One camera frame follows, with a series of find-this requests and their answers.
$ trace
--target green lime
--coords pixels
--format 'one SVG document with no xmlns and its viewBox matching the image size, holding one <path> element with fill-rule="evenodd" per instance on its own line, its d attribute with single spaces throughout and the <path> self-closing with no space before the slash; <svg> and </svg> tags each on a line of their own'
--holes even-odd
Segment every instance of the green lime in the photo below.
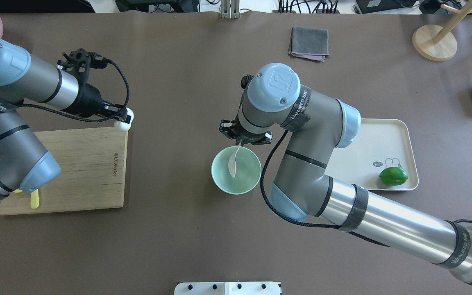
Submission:
<svg viewBox="0 0 472 295">
<path fill-rule="evenodd" d="M 407 181 L 409 176 L 401 167 L 389 167 L 380 173 L 380 178 L 386 185 L 401 185 Z"/>
</svg>

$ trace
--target white tray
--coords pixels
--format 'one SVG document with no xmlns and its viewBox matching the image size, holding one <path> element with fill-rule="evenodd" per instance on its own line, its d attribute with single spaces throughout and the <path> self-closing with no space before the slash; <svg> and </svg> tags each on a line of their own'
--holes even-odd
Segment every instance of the white tray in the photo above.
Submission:
<svg viewBox="0 0 472 295">
<path fill-rule="evenodd" d="M 398 165 L 407 172 L 409 179 L 397 186 L 382 183 L 380 172 Z M 396 119 L 362 119 L 360 132 L 354 141 L 344 149 L 334 149 L 326 174 L 369 190 L 415 189 L 418 173 L 407 126 Z"/>
</svg>

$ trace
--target white spoon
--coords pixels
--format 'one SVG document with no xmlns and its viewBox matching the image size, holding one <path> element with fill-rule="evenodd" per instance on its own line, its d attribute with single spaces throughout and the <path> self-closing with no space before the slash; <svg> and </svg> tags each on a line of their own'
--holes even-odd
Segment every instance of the white spoon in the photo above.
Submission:
<svg viewBox="0 0 472 295">
<path fill-rule="evenodd" d="M 238 144 L 238 148 L 234 151 L 234 153 L 232 153 L 231 157 L 229 158 L 229 173 L 231 174 L 232 178 L 236 177 L 236 153 L 238 153 L 242 142 L 243 141 L 240 141 L 240 144 Z"/>
</svg>

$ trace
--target brown table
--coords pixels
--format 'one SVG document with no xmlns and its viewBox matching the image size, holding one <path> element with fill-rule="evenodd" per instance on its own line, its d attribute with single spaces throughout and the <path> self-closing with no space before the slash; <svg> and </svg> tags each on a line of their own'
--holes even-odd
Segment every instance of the brown table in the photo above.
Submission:
<svg viewBox="0 0 472 295">
<path fill-rule="evenodd" d="M 420 184 L 380 192 L 431 215 L 472 219 L 472 16 L 453 34 L 458 52 L 421 57 L 411 35 L 443 16 L 244 13 L 3 14 L 4 39 L 55 63 L 80 47 L 117 62 L 132 89 L 125 207 L 0 216 L 0 294 L 173 294 L 178 282 L 274 280 L 283 294 L 472 294 L 472 287 L 397 250 L 337 230 L 294 226 L 259 189 L 240 196 L 210 177 L 218 132 L 236 115 L 240 78 L 269 62 L 303 84 L 409 128 Z M 292 26 L 329 29 L 324 63 L 288 56 Z M 112 69 L 90 83 L 118 103 Z M 37 110 L 35 131 L 101 127 Z M 274 127 L 279 138 L 281 130 Z M 272 146 L 253 146 L 264 162 Z M 279 165 L 270 165 L 266 190 Z"/>
</svg>

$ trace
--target folded towel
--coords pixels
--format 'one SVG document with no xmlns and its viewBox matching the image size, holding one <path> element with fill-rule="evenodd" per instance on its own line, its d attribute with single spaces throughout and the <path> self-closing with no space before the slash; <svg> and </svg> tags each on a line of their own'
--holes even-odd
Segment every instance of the folded towel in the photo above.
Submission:
<svg viewBox="0 0 472 295">
<path fill-rule="evenodd" d="M 310 60 L 324 61 L 329 56 L 329 31 L 325 29 L 293 27 L 289 54 Z"/>
</svg>

